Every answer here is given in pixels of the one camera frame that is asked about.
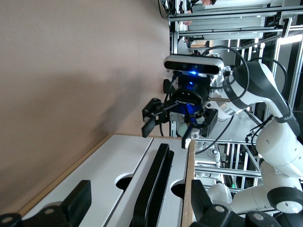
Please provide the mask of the black foam cylinder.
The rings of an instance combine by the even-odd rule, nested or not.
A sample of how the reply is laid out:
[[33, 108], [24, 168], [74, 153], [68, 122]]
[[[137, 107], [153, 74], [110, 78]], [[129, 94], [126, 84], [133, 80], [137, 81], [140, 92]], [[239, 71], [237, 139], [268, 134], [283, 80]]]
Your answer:
[[169, 79], [164, 79], [163, 81], [163, 93], [172, 94], [175, 91], [175, 88], [172, 86]]

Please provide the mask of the white-fronted drawer with handle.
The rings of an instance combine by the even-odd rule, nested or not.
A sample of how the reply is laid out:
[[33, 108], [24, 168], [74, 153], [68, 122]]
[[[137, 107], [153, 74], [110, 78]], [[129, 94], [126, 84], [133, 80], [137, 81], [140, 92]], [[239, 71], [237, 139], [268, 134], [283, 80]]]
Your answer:
[[107, 227], [131, 226], [137, 197], [162, 143], [169, 144], [170, 150], [174, 152], [174, 158], [157, 227], [181, 227], [188, 151], [181, 148], [181, 141], [178, 139], [160, 138], [153, 139], [136, 172], [130, 177], [129, 184]]

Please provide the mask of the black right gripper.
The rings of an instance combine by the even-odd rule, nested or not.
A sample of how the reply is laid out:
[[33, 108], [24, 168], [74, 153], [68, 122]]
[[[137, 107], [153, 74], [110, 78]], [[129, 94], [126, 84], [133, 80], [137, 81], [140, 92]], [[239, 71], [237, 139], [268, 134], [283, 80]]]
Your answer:
[[142, 116], [144, 126], [142, 136], [146, 138], [156, 125], [169, 121], [169, 112], [184, 115], [187, 130], [182, 138], [182, 148], [188, 148], [191, 140], [200, 136], [208, 137], [212, 132], [218, 116], [218, 110], [205, 110], [204, 120], [198, 123], [204, 111], [210, 93], [210, 78], [197, 75], [182, 75], [178, 79], [178, 88], [172, 94], [172, 101], [162, 103], [160, 99], [152, 98], [143, 108]]

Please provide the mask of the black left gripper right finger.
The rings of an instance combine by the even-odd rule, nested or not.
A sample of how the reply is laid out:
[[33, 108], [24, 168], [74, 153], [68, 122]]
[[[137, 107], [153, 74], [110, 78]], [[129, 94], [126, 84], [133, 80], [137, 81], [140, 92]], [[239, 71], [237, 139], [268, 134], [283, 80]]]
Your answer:
[[242, 218], [223, 205], [213, 204], [199, 180], [191, 182], [191, 205], [196, 221], [190, 227], [282, 227], [262, 211], [250, 211]]

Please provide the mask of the aluminium table edge rail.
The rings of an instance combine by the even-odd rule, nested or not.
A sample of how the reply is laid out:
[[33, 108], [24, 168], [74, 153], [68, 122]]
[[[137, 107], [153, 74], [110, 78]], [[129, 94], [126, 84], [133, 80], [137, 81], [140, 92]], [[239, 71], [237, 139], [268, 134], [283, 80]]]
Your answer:
[[[169, 20], [169, 36], [170, 36], [170, 54], [178, 53], [178, 34], [176, 32], [178, 23]], [[169, 135], [172, 137], [177, 137], [177, 122], [169, 122]]]

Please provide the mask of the person in dark clothes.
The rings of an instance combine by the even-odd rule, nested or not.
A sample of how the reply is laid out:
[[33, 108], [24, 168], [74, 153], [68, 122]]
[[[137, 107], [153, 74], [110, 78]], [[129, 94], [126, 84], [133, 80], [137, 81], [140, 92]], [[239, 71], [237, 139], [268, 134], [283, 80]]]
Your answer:
[[206, 6], [212, 6], [217, 0], [186, 0], [185, 12], [196, 13], [205, 10]]

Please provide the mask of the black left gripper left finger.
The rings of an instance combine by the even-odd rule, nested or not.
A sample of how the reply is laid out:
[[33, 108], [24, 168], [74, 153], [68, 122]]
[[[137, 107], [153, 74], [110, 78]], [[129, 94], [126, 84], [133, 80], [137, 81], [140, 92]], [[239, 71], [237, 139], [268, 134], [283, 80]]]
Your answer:
[[0, 215], [0, 227], [79, 227], [91, 206], [91, 182], [82, 180], [60, 205], [49, 205], [23, 220], [18, 213]]

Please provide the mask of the light wooden drawer cabinet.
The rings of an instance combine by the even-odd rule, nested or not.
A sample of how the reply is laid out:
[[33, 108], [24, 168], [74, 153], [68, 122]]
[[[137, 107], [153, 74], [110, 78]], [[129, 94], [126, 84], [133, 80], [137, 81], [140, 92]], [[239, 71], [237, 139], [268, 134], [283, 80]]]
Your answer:
[[[102, 146], [109, 138], [105, 139], [104, 141], [102, 141], [98, 146], [97, 146], [97, 149]], [[154, 138], [160, 138], [160, 139], [178, 139], [181, 141], [181, 139], [179, 138], [169, 138], [169, 137], [151, 137], [152, 139]], [[192, 223], [193, 221], [193, 210], [192, 210], [192, 207], [191, 207], [191, 181], [192, 179], [194, 178], [194, 149], [195, 149], [195, 145], [194, 143], [191, 143], [190, 145], [190, 148], [189, 149], [186, 149], [188, 151], [188, 158], [187, 158], [187, 171], [186, 171], [186, 179], [185, 179], [185, 190], [184, 190], [184, 197], [183, 197], [183, 211], [182, 211], [182, 220], [181, 220], [181, 227], [189, 227], [190, 224]], [[77, 164], [75, 164], [72, 168], [72, 171], [74, 171], [80, 164], [82, 164], [83, 162], [79, 162]], [[64, 174], [63, 175], [63, 179], [64, 180], [69, 174]], [[122, 178], [120, 178], [117, 183], [116, 183], [116, 186], [119, 188], [119, 189], [122, 189], [123, 190], [123, 193], [126, 189], [126, 187], [128, 186], [129, 184], [129, 180], [130, 180], [130, 177], [131, 176], [124, 176]], [[110, 221], [113, 213], [115, 212], [115, 209], [117, 207], [117, 205], [119, 204], [119, 202], [116, 204], [115, 208], [114, 208], [114, 211], [112, 212], [112, 214], [109, 216], [108, 220], [106, 221], [106, 223], [103, 225], [103, 227], [107, 227], [107, 224], [108, 222]]]

